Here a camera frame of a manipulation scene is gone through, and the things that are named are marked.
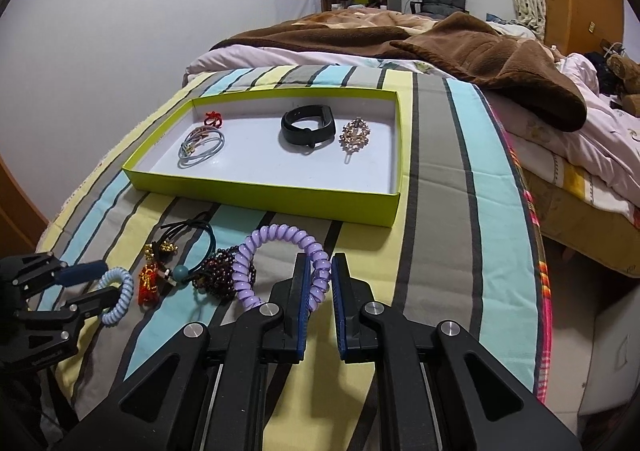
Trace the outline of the brown fleece blanket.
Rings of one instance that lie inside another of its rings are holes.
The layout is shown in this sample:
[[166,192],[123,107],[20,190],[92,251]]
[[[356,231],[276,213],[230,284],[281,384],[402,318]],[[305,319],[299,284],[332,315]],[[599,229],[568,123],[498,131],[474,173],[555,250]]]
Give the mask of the brown fleece blanket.
[[326,11],[248,30],[215,47],[232,44],[424,61],[506,96],[561,131],[576,131],[587,120],[585,100],[546,47],[536,39],[501,35],[464,12],[434,21],[368,8]]

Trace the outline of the striped bed cover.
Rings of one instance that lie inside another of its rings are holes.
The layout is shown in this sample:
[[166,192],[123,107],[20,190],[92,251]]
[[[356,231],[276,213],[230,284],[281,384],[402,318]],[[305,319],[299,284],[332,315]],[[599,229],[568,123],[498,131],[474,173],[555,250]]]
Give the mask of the striped bed cover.
[[[277,215],[135,190],[122,165],[154,122],[189,98],[270,89],[344,87],[397,91],[409,119],[401,149],[399,211],[393,228]],[[374,297],[426,324],[453,319],[546,400],[551,307],[544,249],[516,155],[480,90],[437,76],[347,66],[239,68],[198,76],[108,152],[64,204],[38,249],[66,263],[104,259],[141,270],[143,246],[162,223],[207,211],[218,246],[239,245],[254,229],[287,223],[349,270]],[[93,410],[186,322],[227,323],[242,313],[191,286],[164,292],[154,309],[134,307],[117,327],[90,320],[76,356],[54,377],[79,417]],[[331,298],[309,322],[307,352],[292,368],[267,424],[264,450],[377,450],[373,364],[345,365],[335,346]]]

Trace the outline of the black wristband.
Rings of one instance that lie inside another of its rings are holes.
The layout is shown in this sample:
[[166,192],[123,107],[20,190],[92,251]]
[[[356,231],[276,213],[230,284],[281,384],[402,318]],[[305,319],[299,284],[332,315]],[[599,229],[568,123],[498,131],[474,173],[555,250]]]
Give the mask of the black wristband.
[[285,151],[310,154],[326,148],[335,136],[335,118],[329,105],[302,105],[281,117],[279,143]]

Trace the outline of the black cord red charm tie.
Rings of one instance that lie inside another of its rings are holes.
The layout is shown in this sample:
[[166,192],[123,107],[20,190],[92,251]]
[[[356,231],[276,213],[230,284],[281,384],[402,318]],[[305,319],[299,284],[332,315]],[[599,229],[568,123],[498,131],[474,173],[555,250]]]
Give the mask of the black cord red charm tie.
[[206,210],[160,226],[160,236],[143,249],[145,263],[138,273],[139,306],[155,307],[167,286],[186,285],[204,268],[217,247],[212,218],[213,211]]

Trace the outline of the rose gold hair clip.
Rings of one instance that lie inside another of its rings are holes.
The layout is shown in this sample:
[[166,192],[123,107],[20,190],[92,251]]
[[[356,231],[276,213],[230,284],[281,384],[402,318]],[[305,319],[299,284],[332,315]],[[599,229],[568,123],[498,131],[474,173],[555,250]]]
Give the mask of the rose gold hair clip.
[[338,142],[345,153],[345,163],[348,164],[352,156],[362,151],[370,140],[370,127],[361,117],[348,122],[342,129]]

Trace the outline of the brown teddy bear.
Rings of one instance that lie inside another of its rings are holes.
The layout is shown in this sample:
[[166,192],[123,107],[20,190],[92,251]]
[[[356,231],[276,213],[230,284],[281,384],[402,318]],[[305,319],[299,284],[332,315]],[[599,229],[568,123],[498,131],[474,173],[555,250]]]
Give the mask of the brown teddy bear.
[[612,44],[605,51],[608,69],[620,80],[617,96],[620,106],[628,114],[640,116],[640,67],[628,58],[621,44]]

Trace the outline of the green shallow cardboard tray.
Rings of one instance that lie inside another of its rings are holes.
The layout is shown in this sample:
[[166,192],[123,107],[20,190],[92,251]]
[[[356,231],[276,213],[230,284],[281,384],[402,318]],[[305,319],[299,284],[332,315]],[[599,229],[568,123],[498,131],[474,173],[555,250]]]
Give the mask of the green shallow cardboard tray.
[[[336,129],[361,117],[369,144],[348,164],[338,138],[310,154],[285,151],[281,117],[326,104]],[[207,112],[224,123],[205,128]],[[375,88],[297,87],[193,98],[160,119],[122,169],[138,190],[312,218],[389,227],[401,196],[400,100]]]

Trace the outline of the red knot ornament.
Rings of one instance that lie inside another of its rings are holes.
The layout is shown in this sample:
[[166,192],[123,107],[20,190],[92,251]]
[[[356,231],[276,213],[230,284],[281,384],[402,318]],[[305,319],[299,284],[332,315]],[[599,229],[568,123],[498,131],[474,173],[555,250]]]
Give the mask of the red knot ornament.
[[203,119],[203,126],[213,130],[219,130],[223,123],[222,115],[216,111],[207,112]]

